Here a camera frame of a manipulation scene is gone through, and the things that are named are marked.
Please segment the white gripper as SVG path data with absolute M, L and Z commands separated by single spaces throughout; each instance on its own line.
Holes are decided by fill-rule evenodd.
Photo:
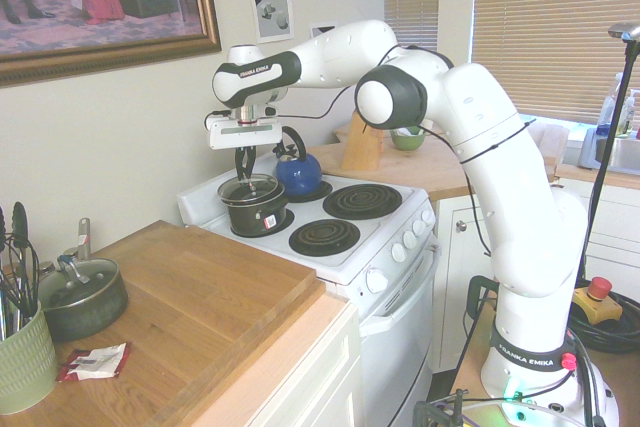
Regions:
M 277 144 L 283 136 L 282 125 L 277 119 L 241 124 L 237 119 L 215 117 L 207 120 L 207 130 L 209 146 L 213 150 L 236 148 L 234 164 L 239 181 L 252 177 L 257 153 L 255 146 Z

